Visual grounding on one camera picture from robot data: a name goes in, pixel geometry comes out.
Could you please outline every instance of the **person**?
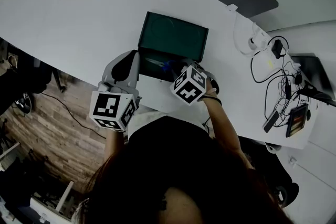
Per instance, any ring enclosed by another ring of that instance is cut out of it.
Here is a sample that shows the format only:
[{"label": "person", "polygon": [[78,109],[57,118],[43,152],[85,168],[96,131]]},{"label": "person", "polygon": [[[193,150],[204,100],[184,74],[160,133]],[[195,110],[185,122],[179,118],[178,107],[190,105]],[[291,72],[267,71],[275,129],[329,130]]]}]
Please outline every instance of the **person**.
[{"label": "person", "polygon": [[202,101],[215,139],[186,115],[161,112],[140,114],[146,124],[135,120],[127,145],[111,132],[76,222],[292,223],[242,152],[209,81]]}]

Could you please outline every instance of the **wooden floor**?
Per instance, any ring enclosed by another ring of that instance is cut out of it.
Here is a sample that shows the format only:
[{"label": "wooden floor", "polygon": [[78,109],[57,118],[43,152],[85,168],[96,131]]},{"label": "wooden floor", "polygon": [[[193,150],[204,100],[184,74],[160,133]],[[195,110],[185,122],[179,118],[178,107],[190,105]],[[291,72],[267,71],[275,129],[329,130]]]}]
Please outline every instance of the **wooden floor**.
[{"label": "wooden floor", "polygon": [[[8,62],[0,65],[4,73]],[[44,93],[60,99],[84,126],[106,136],[89,118],[91,93],[96,87],[61,74],[61,83],[67,90],[60,93],[54,78]],[[74,189],[83,192],[88,179],[102,164],[105,139],[93,131],[82,128],[57,100],[42,94],[34,94],[33,111],[26,116],[18,108],[9,108],[0,119],[8,120],[10,135],[28,152],[48,156],[46,166],[50,173],[59,175],[62,181],[75,182]]]}]

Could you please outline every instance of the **curved table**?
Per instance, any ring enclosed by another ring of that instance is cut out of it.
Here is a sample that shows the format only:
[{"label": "curved table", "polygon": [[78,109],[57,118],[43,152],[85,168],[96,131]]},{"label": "curved table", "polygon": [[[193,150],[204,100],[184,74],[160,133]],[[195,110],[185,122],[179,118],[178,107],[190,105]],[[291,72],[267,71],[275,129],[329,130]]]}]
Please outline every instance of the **curved table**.
[{"label": "curved table", "polygon": [[[235,23],[236,13],[218,0],[0,0],[0,37],[59,70],[97,85],[112,59],[137,48],[147,11],[209,28],[201,65],[217,77],[219,97],[239,135],[295,148],[306,145],[318,109],[312,110],[311,120],[291,138],[285,137],[286,126],[273,128],[268,134],[263,131],[266,84],[253,82],[250,60],[233,42],[235,27],[237,43],[245,46],[253,34],[253,23],[239,14]],[[262,57],[254,66],[257,79],[271,72]],[[180,108],[182,104],[173,97],[169,84],[140,75],[137,89],[143,97],[141,104],[165,112]],[[275,104],[278,98],[275,83],[268,102]],[[312,100],[311,107],[317,103]]]}]

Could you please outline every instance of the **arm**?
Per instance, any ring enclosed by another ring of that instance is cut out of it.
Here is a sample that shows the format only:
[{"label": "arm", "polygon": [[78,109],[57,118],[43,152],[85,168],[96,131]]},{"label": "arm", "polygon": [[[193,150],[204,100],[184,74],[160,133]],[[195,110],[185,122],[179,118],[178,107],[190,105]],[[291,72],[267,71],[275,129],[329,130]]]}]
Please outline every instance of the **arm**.
[{"label": "arm", "polygon": [[[208,89],[212,88],[209,81],[207,81],[207,85]],[[208,95],[217,97],[216,93],[210,93]],[[240,148],[238,135],[221,104],[210,98],[204,98],[203,101],[208,109],[215,136],[220,145],[227,150],[238,154],[243,159],[247,168],[253,168]]]},{"label": "arm", "polygon": [[109,130],[106,135],[104,161],[107,161],[111,155],[117,153],[124,147],[124,134]]}]

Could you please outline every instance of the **bracelet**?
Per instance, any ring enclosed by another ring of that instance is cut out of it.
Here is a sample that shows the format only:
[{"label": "bracelet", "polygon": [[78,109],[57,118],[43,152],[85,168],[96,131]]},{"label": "bracelet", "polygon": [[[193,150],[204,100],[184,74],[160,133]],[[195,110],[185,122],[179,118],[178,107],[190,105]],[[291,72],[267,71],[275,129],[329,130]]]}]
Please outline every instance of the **bracelet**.
[{"label": "bracelet", "polygon": [[204,96],[201,97],[201,99],[204,99],[204,98],[214,99],[214,100],[216,100],[218,103],[220,103],[220,105],[222,105],[221,100],[220,100],[219,98],[217,98],[217,97],[208,96],[208,95],[204,95]]}]

